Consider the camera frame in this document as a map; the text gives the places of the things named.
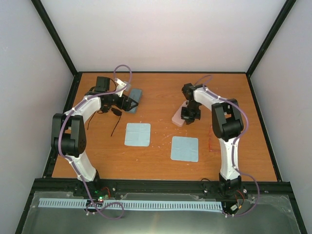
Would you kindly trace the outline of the blue grey glasses case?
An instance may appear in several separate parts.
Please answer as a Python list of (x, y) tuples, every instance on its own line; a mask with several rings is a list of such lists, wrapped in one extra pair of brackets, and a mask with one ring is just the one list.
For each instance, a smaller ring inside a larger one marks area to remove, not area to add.
[(143, 91), (141, 89), (133, 88), (130, 91), (129, 98), (133, 101), (131, 103), (131, 110), (127, 111), (128, 113), (135, 114), (137, 112), (138, 104), (141, 100)]

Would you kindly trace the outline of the pink glasses case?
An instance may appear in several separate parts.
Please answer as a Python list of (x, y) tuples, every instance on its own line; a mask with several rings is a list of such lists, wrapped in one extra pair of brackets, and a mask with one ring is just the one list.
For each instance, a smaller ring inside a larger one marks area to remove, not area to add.
[(183, 124), (186, 122), (184, 119), (181, 118), (181, 111), (182, 111), (182, 107), (187, 107), (187, 104), (188, 104), (188, 101), (184, 101), (172, 117), (172, 123), (178, 127), (182, 127)]

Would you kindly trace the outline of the black sunglasses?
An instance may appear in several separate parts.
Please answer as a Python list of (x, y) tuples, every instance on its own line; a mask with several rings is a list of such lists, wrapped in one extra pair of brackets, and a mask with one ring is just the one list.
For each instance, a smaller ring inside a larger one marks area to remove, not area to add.
[(105, 113), (108, 113), (108, 112), (112, 112), (115, 116), (122, 116), (122, 112), (121, 110), (119, 109), (116, 109), (116, 108), (113, 108), (111, 106), (107, 106), (107, 105), (104, 105), (100, 108), (100, 110), (97, 111), (98, 114), (105, 114)]

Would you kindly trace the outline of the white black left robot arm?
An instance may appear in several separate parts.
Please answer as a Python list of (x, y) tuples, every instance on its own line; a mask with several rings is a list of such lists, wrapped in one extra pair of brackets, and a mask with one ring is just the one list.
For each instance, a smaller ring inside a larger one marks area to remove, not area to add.
[(131, 87), (118, 78), (97, 77), (96, 85), (84, 95), (82, 101), (63, 114), (54, 114), (52, 120), (51, 147), (71, 165), (77, 179), (85, 181), (84, 190), (90, 196), (101, 192), (96, 181), (97, 170), (86, 153), (85, 122), (98, 111), (108, 112), (112, 106), (130, 111), (138, 102), (123, 92)]

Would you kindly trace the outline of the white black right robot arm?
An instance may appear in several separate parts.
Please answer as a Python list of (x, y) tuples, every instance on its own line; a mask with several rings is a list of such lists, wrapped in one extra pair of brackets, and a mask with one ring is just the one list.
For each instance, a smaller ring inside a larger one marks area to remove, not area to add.
[(200, 120), (200, 106), (211, 111), (213, 133), (221, 149), (219, 192), (222, 196), (229, 196), (241, 187), (238, 144), (244, 124), (238, 102), (236, 99), (218, 96), (204, 85), (187, 83), (182, 87), (182, 93), (186, 98), (186, 106), (181, 108), (181, 118), (187, 125)]

